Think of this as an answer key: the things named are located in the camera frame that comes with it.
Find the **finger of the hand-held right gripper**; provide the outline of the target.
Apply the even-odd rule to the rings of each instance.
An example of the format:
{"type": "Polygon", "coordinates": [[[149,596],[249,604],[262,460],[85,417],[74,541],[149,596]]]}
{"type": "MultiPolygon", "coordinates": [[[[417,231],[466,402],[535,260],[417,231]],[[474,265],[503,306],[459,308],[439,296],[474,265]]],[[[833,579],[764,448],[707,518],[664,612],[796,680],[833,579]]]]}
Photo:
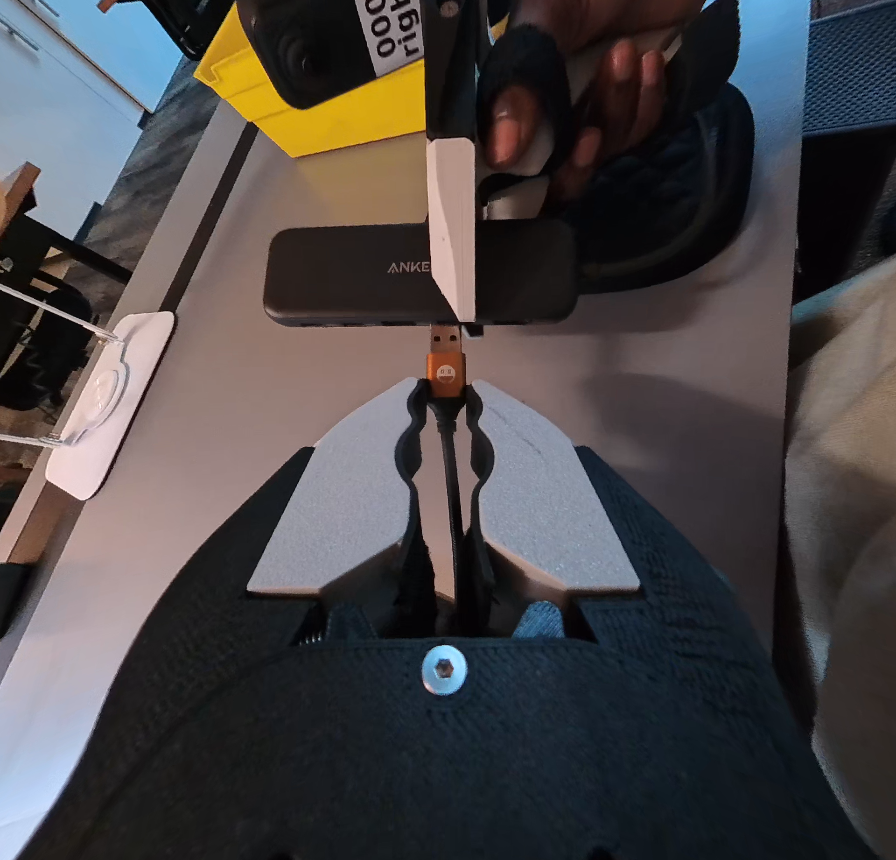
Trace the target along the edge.
{"type": "Polygon", "coordinates": [[[476,147],[466,137],[429,138],[430,270],[462,324],[476,320],[476,147]]]}
{"type": "Polygon", "coordinates": [[[488,172],[479,180],[479,220],[486,222],[538,218],[546,202],[550,181],[547,174],[488,172]]]}

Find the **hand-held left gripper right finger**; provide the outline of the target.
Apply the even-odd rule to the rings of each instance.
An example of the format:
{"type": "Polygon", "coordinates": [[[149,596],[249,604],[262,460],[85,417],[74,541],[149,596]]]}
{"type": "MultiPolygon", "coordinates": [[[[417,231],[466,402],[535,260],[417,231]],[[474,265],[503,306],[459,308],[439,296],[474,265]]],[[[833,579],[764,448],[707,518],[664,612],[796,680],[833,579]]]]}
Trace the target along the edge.
{"type": "Polygon", "coordinates": [[[641,581],[570,438],[487,381],[469,388],[472,517],[529,595],[633,595],[641,581]]]}

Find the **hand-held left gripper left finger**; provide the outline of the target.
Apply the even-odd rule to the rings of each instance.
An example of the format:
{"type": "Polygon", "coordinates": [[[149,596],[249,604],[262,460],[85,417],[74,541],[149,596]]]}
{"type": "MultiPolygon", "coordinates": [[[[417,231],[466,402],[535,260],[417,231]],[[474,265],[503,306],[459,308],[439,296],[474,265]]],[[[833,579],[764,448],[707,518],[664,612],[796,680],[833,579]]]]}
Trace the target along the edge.
{"type": "Polygon", "coordinates": [[[335,424],[304,473],[247,584],[254,595],[395,595],[420,522],[427,390],[398,382],[335,424]]]}

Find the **yellow plastic bin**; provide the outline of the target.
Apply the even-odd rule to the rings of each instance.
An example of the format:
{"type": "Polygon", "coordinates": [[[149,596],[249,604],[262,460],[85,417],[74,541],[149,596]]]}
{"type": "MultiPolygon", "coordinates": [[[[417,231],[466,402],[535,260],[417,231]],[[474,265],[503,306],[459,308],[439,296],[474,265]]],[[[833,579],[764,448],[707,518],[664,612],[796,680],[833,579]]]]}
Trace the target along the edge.
{"type": "Polygon", "coordinates": [[[351,148],[426,130],[424,63],[301,111],[269,80],[230,8],[198,64],[195,78],[292,158],[351,148]]]}

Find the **grey slim usb hub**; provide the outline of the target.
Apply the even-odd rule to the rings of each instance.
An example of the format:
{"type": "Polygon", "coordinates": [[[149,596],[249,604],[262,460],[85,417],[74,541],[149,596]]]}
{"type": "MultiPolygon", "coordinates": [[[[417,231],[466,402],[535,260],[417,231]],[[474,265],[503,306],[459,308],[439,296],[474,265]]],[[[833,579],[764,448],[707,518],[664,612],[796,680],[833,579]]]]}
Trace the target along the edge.
{"type": "Polygon", "coordinates": [[[431,273],[428,225],[294,228],[273,238],[263,305],[286,327],[556,322],[577,304],[573,231],[554,219],[476,224],[476,314],[459,318],[431,273]]]}

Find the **black cable orange plug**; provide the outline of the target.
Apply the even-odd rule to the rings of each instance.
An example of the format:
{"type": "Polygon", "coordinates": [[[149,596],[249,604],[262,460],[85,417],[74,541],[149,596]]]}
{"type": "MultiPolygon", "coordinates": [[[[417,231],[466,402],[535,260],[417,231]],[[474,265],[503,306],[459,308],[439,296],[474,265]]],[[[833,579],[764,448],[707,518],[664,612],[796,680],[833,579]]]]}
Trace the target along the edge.
{"type": "Polygon", "coordinates": [[[461,596],[458,576],[461,572],[464,541],[462,495],[455,446],[457,421],[465,406],[466,391],[466,359],[460,326],[431,326],[426,381],[427,407],[434,414],[442,451],[454,575],[454,603],[442,615],[437,631],[452,634],[456,627],[461,596]]]}

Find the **black quilted pouch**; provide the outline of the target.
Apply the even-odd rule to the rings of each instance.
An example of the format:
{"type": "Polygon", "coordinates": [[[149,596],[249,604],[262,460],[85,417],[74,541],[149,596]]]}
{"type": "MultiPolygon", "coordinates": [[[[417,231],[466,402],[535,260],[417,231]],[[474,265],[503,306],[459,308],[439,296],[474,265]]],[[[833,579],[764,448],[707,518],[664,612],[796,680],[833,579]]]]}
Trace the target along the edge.
{"type": "Polygon", "coordinates": [[[580,296],[669,283],[717,257],[744,221],[755,141],[752,109],[726,82],[676,130],[602,165],[562,215],[580,296]]]}

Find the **clear acrylic stand white base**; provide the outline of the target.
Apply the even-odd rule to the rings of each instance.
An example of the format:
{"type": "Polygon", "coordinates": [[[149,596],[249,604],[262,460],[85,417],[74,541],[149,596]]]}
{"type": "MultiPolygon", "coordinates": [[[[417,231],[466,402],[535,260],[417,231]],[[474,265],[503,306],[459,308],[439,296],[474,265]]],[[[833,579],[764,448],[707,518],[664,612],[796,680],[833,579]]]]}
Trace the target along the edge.
{"type": "Polygon", "coordinates": [[[2,442],[50,452],[47,480],[77,500],[106,483],[175,327],[170,311],[131,314],[113,330],[2,284],[2,293],[95,336],[101,349],[60,433],[28,437],[3,432],[2,442]]]}

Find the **black mesh office chair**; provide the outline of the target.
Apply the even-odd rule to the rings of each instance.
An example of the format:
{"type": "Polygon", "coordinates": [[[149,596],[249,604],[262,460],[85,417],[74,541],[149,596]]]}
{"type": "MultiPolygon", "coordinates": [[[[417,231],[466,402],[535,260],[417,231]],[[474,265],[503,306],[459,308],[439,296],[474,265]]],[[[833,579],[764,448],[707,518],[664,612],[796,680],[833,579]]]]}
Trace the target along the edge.
{"type": "Polygon", "coordinates": [[[810,24],[793,303],[850,268],[894,166],[895,0],[810,24]]]}

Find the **white cabinet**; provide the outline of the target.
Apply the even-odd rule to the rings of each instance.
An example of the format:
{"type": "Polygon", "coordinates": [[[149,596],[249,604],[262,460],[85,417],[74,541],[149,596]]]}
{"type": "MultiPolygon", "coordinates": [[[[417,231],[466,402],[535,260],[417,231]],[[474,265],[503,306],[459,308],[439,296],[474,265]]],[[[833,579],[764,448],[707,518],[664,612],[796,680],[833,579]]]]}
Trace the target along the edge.
{"type": "Polygon", "coordinates": [[[73,238],[116,184],[143,109],[49,18],[38,0],[1,0],[1,175],[37,166],[31,216],[73,238]]]}

